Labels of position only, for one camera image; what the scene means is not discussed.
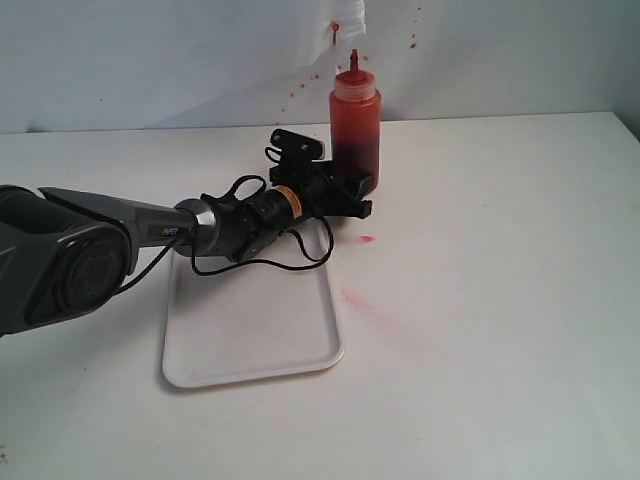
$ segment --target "white table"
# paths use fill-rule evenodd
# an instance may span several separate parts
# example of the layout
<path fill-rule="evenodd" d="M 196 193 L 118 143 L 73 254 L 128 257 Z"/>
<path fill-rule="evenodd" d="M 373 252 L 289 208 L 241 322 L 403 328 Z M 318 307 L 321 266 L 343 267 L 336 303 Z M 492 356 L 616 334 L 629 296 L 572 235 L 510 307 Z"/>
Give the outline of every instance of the white table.
<path fill-rule="evenodd" d="M 265 173 L 271 131 L 0 136 L 0 183 L 173 205 L 230 185 L 217 159 Z M 335 368 L 172 389 L 165 262 L 89 317 L 0 340 L 0 478 L 638 478 L 638 142 L 609 113 L 382 135 L 375 213 L 332 260 Z"/>

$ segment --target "white wall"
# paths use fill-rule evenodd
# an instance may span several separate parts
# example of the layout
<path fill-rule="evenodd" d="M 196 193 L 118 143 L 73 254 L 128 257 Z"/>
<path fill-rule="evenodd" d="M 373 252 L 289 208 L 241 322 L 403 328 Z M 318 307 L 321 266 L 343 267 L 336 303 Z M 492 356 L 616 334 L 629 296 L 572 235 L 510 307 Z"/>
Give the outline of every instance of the white wall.
<path fill-rule="evenodd" d="M 4 3 L 12 8 L 5 6 L 0 15 L 0 131 L 328 119 L 333 75 L 328 57 L 221 98 L 207 89 L 206 77 L 195 93 L 177 81 L 169 92 L 154 89 L 157 72 L 167 65 L 187 76 L 190 68 L 197 73 L 198 58 L 225 68 L 224 49 L 207 41 L 207 22 L 214 18 L 203 16 L 216 0 Z M 368 0 L 366 5 L 368 34 L 360 47 L 383 90 L 386 119 L 614 107 L 631 121 L 640 118 L 638 0 Z M 155 55 L 157 45 L 149 40 L 159 34 L 158 25 L 167 29 L 167 55 Z M 113 43 L 113 31 L 126 33 L 126 42 Z M 106 41 L 113 43 L 108 51 Z M 247 52 L 247 59 L 278 61 L 279 52 L 262 47 L 259 54 Z M 135 102 L 123 101 L 118 91 L 103 89 L 105 76 L 114 72 L 148 89 Z M 186 103 L 175 99 L 185 95 L 193 106 L 183 109 Z M 122 120 L 131 118 L 138 123 Z"/>

